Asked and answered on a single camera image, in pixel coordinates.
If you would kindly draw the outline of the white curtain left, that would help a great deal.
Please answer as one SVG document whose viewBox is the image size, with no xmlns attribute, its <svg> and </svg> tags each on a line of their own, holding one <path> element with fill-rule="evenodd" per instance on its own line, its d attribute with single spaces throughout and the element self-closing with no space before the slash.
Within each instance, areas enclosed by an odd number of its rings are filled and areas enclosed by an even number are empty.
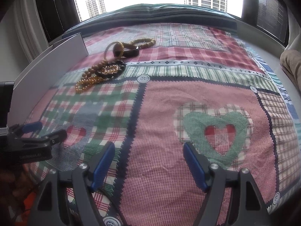
<svg viewBox="0 0 301 226">
<path fill-rule="evenodd" d="M 36 0 L 15 0 L 13 13 L 16 33 L 29 62 L 49 48 Z"/>
</svg>

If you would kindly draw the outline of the beige cushion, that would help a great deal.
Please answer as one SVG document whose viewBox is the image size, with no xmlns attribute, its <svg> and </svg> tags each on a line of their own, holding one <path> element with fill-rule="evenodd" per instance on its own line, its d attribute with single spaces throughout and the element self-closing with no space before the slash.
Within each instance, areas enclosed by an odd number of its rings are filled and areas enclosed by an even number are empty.
<svg viewBox="0 0 301 226">
<path fill-rule="evenodd" d="M 296 50 L 284 50 L 280 57 L 282 70 L 300 91 L 301 88 L 301 55 Z"/>
</svg>

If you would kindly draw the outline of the gold chain bangle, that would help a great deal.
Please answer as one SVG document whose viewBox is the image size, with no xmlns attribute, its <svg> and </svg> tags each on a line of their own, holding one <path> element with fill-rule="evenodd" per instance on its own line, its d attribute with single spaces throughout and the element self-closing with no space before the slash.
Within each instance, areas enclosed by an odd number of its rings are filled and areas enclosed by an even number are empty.
<svg viewBox="0 0 301 226">
<path fill-rule="evenodd" d="M 108 60 L 107 59 L 107 53 L 108 53 L 109 49 L 112 49 L 113 56 L 116 60 L 119 60 L 123 57 L 125 47 L 124 47 L 122 42 L 114 41 L 114 42 L 111 42 L 106 47 L 105 52 L 104 52 L 104 60 L 106 60 L 106 61 Z"/>
</svg>

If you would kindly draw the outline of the white cardboard box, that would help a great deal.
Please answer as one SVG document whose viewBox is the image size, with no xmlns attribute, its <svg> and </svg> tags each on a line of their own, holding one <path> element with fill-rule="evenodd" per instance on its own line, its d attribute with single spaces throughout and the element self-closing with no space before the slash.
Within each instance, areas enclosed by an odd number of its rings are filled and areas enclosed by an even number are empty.
<svg viewBox="0 0 301 226">
<path fill-rule="evenodd" d="M 50 87 L 87 56 L 80 33 L 64 38 L 42 52 L 15 81 L 8 125 L 24 123 Z"/>
</svg>

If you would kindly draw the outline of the dark striped pillow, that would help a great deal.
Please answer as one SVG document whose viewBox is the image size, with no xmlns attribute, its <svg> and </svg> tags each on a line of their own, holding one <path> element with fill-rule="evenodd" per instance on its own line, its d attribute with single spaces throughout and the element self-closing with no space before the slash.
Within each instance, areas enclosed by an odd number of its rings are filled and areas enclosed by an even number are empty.
<svg viewBox="0 0 301 226">
<path fill-rule="evenodd" d="M 237 20 L 226 12 L 180 4 L 138 4 L 107 12 L 83 21 L 64 34 L 84 36 L 115 27 L 139 24 L 180 23 L 237 31 Z"/>
</svg>

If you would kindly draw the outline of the patchwork plaid bed quilt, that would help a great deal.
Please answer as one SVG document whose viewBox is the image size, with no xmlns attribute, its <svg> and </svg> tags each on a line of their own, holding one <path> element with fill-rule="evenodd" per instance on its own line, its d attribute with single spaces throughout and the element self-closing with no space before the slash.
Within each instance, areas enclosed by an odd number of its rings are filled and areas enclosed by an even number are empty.
<svg viewBox="0 0 301 226">
<path fill-rule="evenodd" d="M 116 60 L 114 41 L 139 46 Z M 85 39 L 89 56 L 45 94 L 27 118 L 40 136 L 65 129 L 52 159 L 29 165 L 35 181 L 71 170 L 111 141 L 115 157 L 93 197 L 108 225 L 192 225 L 205 194 L 183 156 L 199 153 L 247 168 L 269 213 L 300 189 L 300 121 L 277 75 L 243 41 L 213 27 L 143 24 Z"/>
</svg>

